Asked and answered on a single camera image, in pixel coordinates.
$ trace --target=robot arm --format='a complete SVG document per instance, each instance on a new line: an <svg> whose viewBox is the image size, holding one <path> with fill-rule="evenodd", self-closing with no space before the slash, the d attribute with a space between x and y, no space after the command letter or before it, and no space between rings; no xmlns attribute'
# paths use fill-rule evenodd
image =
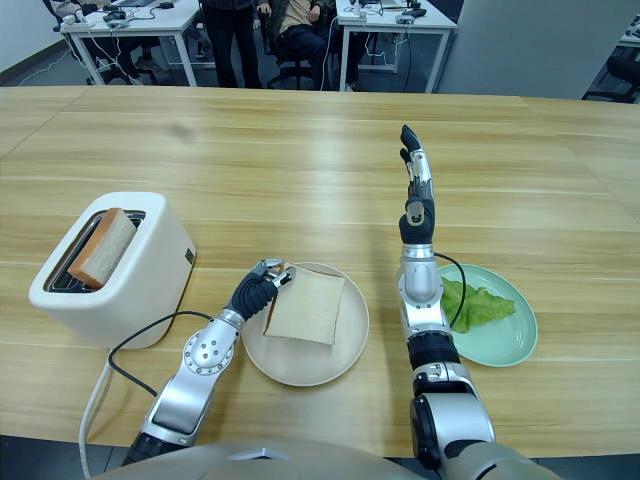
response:
<svg viewBox="0 0 640 480"><path fill-rule="evenodd" d="M211 406L216 382L229 366L245 322L295 277L295 267L278 272L281 259L258 262L240 282L222 312L187 341L175 376L147 413L123 465L192 446Z"/></svg>
<svg viewBox="0 0 640 480"><path fill-rule="evenodd" d="M427 155L406 125L400 151L409 173L400 218L398 290L402 326L413 368L411 427L414 455L447 480L557 479L553 473L495 443L491 419L471 375L460 363L446 315L432 244L433 180Z"/></svg>

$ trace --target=lettuce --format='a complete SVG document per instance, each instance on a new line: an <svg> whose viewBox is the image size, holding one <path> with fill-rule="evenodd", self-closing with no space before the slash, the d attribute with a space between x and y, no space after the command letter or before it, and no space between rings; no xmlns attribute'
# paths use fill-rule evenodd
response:
<svg viewBox="0 0 640 480"><path fill-rule="evenodd" d="M460 304L462 282L453 282L446 278L442 278L442 281L444 282L444 295L442 295L441 305L449 322L451 322ZM491 320L501 320L515 311L513 300L491 295L484 287L476 290L467 285L464 305L458 320L453 325L453 331L467 333L474 325L484 325Z"/></svg>

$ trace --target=wall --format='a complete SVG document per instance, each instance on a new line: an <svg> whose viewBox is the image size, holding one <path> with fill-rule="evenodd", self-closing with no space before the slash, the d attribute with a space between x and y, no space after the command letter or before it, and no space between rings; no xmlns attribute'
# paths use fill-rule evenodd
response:
<svg viewBox="0 0 640 480"><path fill-rule="evenodd" d="M0 72L62 39L41 0L0 2Z"/></svg>
<svg viewBox="0 0 640 480"><path fill-rule="evenodd" d="M638 0L465 0L438 92L581 98Z"/></svg>

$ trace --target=laptop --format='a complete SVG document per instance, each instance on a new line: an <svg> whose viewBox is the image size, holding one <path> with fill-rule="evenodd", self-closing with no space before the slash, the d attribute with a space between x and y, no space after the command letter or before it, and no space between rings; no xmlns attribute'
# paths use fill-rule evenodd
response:
<svg viewBox="0 0 640 480"><path fill-rule="evenodd" d="M156 0L122 0L122 2L118 3L118 7L146 7L150 3L155 2Z"/></svg>

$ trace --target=bread slice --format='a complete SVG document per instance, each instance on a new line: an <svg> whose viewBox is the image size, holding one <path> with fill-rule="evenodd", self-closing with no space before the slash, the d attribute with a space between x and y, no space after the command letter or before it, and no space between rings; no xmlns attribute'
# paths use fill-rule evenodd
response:
<svg viewBox="0 0 640 480"><path fill-rule="evenodd" d="M264 335L333 345L344 277L296 266L296 277L278 292Z"/></svg>
<svg viewBox="0 0 640 480"><path fill-rule="evenodd" d="M110 208L67 272L91 288L102 288L135 233L127 214L121 208Z"/></svg>

